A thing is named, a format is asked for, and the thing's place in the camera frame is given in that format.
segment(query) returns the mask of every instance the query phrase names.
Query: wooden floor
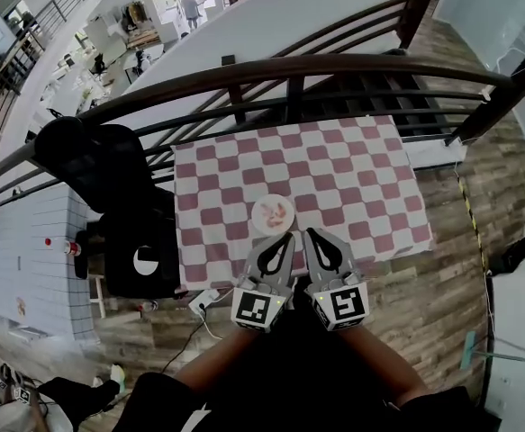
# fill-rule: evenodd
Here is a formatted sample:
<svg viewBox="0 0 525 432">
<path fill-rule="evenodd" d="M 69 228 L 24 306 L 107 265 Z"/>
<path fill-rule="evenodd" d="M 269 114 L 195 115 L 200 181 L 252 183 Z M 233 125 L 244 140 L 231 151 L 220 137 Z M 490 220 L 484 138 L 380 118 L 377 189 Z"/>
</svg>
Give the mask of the wooden floor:
<svg viewBox="0 0 525 432">
<path fill-rule="evenodd" d="M 480 67 L 462 40 L 446 25 L 426 18 L 411 55 L 431 56 L 445 64 Z M 451 85 L 448 88 L 467 88 Z M 506 117 L 472 144 L 457 169 L 468 189 L 486 252 L 520 237 L 525 223 L 525 142 L 513 116 Z M 486 331 L 484 280 L 480 256 L 465 204 L 452 169 L 417 174 L 426 202 L 435 247 L 431 252 L 376 265 L 367 271 L 372 315 L 367 326 L 402 354 L 436 390 L 465 385 L 474 399 L 482 387 L 484 364 L 458 369 L 467 331 Z M 117 300 L 120 309 L 136 302 Z M 230 298 L 209 311 L 212 330 L 231 329 Z M 55 338 L 28 345 L 0 328 L 2 360 L 27 374 L 54 375 L 90 383 L 111 362 L 123 364 L 132 386 L 145 371 L 159 371 L 182 347 L 198 320 L 185 303 L 164 301 L 145 320 L 118 328 L 99 328 L 100 344 L 79 347 Z M 201 329 L 172 371 L 214 343 Z M 89 419 L 83 430 L 112 430 L 122 406 Z"/>
</svg>

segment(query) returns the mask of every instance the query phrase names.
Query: checkered tablecloth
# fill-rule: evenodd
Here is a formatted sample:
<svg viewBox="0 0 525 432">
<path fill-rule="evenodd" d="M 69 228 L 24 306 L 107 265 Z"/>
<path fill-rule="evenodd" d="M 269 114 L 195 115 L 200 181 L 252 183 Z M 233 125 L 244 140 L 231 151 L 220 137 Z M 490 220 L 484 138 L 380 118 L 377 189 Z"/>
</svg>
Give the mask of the checkered tablecloth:
<svg viewBox="0 0 525 432">
<path fill-rule="evenodd" d="M 252 206 L 280 194 L 294 206 L 294 272 L 305 271 L 300 231 L 323 228 L 358 262 L 430 249 L 430 225 L 391 117 L 286 125 L 175 147 L 180 279 L 189 290 L 234 282 L 264 238 Z"/>
</svg>

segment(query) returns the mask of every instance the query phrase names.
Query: plate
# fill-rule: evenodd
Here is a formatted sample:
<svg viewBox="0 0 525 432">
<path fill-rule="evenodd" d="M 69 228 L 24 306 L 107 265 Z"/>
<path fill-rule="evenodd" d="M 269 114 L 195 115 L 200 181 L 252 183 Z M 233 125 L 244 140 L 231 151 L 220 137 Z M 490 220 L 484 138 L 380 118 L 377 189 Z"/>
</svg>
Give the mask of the plate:
<svg viewBox="0 0 525 432">
<path fill-rule="evenodd" d="M 294 222 L 294 207 L 282 195 L 271 193 L 254 203 L 251 218 L 260 233 L 272 237 L 290 229 Z"/>
</svg>

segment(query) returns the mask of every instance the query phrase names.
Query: power strip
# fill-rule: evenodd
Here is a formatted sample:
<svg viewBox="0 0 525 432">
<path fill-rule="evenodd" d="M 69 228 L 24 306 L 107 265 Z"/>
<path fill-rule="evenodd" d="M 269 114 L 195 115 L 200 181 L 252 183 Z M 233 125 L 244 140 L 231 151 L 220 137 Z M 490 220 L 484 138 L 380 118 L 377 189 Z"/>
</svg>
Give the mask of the power strip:
<svg viewBox="0 0 525 432">
<path fill-rule="evenodd" d="M 219 296 L 220 293 L 217 290 L 205 290 L 198 294 L 198 296 L 188 304 L 188 307 L 193 313 L 203 317 L 204 311 L 201 308 L 201 304 L 204 306 L 204 309 L 206 309 L 210 304 L 216 301 Z"/>
</svg>

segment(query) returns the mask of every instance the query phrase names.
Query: sneaker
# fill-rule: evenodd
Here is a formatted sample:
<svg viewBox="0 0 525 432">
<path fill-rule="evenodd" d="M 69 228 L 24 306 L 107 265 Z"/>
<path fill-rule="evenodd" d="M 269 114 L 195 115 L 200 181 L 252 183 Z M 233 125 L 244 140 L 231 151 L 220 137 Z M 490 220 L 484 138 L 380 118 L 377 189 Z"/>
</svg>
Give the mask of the sneaker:
<svg viewBox="0 0 525 432">
<path fill-rule="evenodd" d="M 120 385 L 120 393 L 126 390 L 126 374 L 121 366 L 113 364 L 110 370 L 110 379 L 116 381 Z"/>
</svg>

